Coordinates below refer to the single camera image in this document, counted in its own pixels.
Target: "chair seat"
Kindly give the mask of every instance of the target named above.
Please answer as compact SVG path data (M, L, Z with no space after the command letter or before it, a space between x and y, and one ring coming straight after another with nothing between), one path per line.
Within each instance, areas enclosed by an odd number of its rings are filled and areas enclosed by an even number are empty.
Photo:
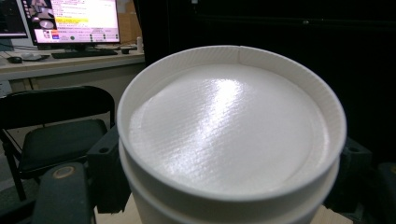
M39 168L85 157L106 132L106 125L100 119L57 124L29 132L19 164L21 176L29 178L28 174Z

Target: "white bucket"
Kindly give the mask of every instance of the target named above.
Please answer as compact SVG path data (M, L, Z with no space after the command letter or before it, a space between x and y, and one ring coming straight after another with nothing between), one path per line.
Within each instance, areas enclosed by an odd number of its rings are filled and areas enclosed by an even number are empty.
M142 71L118 110L122 165L144 223L307 223L330 191L343 108L302 65L237 46Z

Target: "keyboard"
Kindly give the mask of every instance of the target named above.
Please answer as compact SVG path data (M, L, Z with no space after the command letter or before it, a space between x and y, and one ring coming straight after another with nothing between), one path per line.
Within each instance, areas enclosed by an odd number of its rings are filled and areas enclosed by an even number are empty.
M117 54L118 53L113 49L51 53L54 59L85 58L85 57L109 56L109 55L117 55Z

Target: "textured lid surface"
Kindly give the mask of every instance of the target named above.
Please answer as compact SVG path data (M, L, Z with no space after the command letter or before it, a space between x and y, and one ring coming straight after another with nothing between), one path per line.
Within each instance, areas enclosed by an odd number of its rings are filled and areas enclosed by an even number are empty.
M312 90L288 76L238 61L168 72L131 110L127 150L161 180L193 192L253 197L288 188L338 150Z

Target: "monitor screen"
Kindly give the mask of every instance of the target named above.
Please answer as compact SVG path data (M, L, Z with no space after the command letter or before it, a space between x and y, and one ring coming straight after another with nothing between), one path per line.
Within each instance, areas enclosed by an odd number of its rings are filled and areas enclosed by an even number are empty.
M0 0L0 38L27 38L17 0Z
M22 0L34 45L120 43L116 0Z

